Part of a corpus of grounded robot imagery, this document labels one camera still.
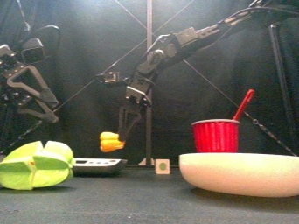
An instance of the green object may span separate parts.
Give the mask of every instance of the green object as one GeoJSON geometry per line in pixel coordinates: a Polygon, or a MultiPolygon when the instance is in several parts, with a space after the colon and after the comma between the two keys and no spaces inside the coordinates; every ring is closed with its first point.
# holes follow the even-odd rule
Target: green object
{"type": "Polygon", "coordinates": [[[166,171],[166,168],[167,168],[166,163],[161,163],[159,168],[161,168],[162,171],[166,171]]]}
{"type": "Polygon", "coordinates": [[[73,178],[75,158],[66,143],[41,141],[14,150],[0,163],[0,184],[15,190],[58,185],[73,178]]]}

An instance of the red cup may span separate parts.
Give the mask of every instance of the red cup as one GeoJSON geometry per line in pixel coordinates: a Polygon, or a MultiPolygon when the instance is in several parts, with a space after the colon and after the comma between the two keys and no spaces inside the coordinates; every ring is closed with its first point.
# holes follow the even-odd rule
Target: red cup
{"type": "Polygon", "coordinates": [[[239,121],[211,119],[193,125],[198,152],[239,151],[239,121]]]}

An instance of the black table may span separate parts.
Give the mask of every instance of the black table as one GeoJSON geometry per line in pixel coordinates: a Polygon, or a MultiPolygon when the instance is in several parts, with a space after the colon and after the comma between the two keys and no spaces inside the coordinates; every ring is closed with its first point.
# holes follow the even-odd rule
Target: black table
{"type": "Polygon", "coordinates": [[[126,168],[61,185],[0,188],[2,223],[299,223],[299,198],[259,198],[191,186],[179,169],[126,168]]]}

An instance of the metal pole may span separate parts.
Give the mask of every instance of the metal pole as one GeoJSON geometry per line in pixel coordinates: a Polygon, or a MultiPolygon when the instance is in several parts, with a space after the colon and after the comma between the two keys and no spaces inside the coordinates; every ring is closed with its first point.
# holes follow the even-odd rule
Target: metal pole
{"type": "Polygon", "coordinates": [[[281,83],[281,91],[282,91],[283,101],[285,101],[285,115],[286,115],[286,121],[289,126],[290,137],[293,140],[293,145],[296,146],[296,143],[298,142],[298,137],[296,134],[296,117],[294,117],[294,111],[293,111],[291,100],[289,95],[289,87],[286,83],[286,70],[283,65],[283,59],[282,59],[283,56],[281,52],[277,29],[278,29],[277,24],[271,24],[269,27],[269,31],[270,31],[270,38],[273,42],[273,49],[274,49],[274,55],[275,55],[275,67],[277,67],[277,73],[278,73],[278,78],[281,83]]]}
{"type": "MultiPolygon", "coordinates": [[[[147,0],[147,49],[153,45],[154,1],[147,0]]],[[[146,109],[146,165],[153,165],[153,108],[146,109]]]]}

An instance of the large white bowl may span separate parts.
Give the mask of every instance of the large white bowl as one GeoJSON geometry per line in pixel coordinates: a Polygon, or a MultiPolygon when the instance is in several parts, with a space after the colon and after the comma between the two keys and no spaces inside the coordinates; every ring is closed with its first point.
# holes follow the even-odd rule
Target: large white bowl
{"type": "Polygon", "coordinates": [[[299,195],[299,157],[253,153],[181,155],[181,171],[194,186],[261,197],[299,195]]]}

